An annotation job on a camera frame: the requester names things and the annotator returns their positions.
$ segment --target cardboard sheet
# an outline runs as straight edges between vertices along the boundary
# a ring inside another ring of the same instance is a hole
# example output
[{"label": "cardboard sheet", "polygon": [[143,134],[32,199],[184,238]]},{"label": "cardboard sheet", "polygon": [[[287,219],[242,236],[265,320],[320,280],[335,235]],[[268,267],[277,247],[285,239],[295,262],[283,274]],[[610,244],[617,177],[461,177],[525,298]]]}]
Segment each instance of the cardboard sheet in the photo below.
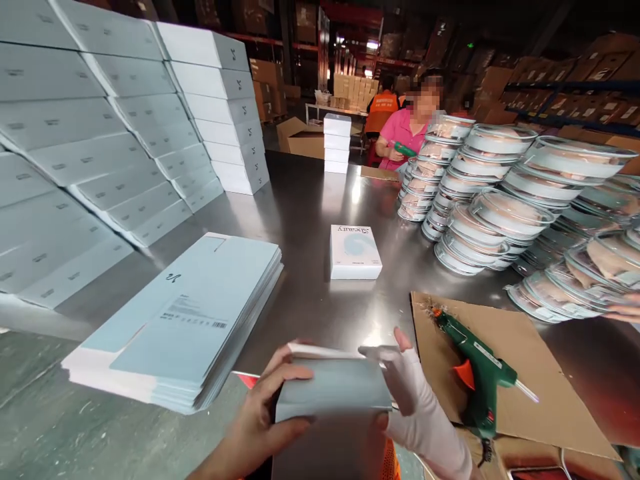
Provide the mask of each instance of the cardboard sheet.
[{"label": "cardboard sheet", "polygon": [[423,370],[452,422],[461,422],[469,391],[452,370],[462,358],[427,313],[430,305],[442,305],[456,316],[492,348],[494,356],[510,364],[518,372],[518,379],[540,398],[540,403],[534,403],[515,387],[498,387],[498,433],[619,458],[525,314],[412,292],[413,323]]}]

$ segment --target person's right hand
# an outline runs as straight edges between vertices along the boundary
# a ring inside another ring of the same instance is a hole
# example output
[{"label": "person's right hand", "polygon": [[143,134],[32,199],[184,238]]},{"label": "person's right hand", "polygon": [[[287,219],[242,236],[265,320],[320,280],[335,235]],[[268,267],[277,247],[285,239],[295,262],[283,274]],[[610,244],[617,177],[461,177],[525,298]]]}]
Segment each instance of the person's right hand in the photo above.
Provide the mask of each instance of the person's right hand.
[{"label": "person's right hand", "polygon": [[387,155],[387,157],[389,158],[389,160],[393,161],[402,161],[405,159],[405,156],[393,147],[389,147],[389,154]]},{"label": "person's right hand", "polygon": [[400,412],[381,415],[379,426],[387,436],[416,453],[443,480],[469,480],[473,460],[428,384],[418,354],[409,338],[396,327],[398,347],[360,347],[367,358],[382,362],[385,381]]}]

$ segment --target worker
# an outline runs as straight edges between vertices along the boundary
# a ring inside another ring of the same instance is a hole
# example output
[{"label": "worker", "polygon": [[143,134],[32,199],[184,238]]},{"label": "worker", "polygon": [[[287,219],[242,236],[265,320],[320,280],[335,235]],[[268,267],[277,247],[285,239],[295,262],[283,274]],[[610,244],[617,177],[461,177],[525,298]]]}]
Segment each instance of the worker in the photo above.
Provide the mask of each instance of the worker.
[{"label": "worker", "polygon": [[[429,386],[418,354],[398,327],[397,347],[361,347],[361,353],[386,366],[385,380],[400,412],[376,419],[386,436],[414,452],[442,480],[481,479],[466,443],[458,436]],[[272,356],[267,368],[248,392],[226,436],[187,480],[238,480],[260,467],[269,457],[294,442],[310,426],[304,418],[271,423],[269,404],[286,380],[306,380],[312,370],[288,362],[285,345]],[[393,442],[388,441],[390,449]]]},{"label": "worker", "polygon": [[396,170],[407,161],[394,150],[396,142],[419,151],[427,132],[427,125],[440,108],[444,76],[439,69],[428,69],[411,92],[412,105],[394,112],[380,130],[375,152],[383,160],[381,169]]}]

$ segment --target person's left hand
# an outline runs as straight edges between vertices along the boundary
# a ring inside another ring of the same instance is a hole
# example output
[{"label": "person's left hand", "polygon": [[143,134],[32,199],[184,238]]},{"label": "person's left hand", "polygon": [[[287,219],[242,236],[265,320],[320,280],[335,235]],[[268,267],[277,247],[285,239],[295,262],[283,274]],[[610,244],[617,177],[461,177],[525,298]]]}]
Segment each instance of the person's left hand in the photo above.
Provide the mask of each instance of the person's left hand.
[{"label": "person's left hand", "polygon": [[289,363],[287,345],[273,354],[260,380],[250,390],[216,449],[187,480],[238,480],[302,435],[310,425],[304,418],[271,423],[269,404],[286,380],[310,379],[312,370]]}]

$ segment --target dark hair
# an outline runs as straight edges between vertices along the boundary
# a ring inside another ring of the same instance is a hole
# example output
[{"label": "dark hair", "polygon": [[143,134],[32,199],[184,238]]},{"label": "dark hair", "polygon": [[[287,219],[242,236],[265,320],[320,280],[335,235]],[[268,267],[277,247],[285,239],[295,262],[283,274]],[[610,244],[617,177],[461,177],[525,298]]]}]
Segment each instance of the dark hair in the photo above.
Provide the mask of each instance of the dark hair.
[{"label": "dark hair", "polygon": [[393,88],[393,77],[386,75],[382,77],[382,90],[391,90]]}]

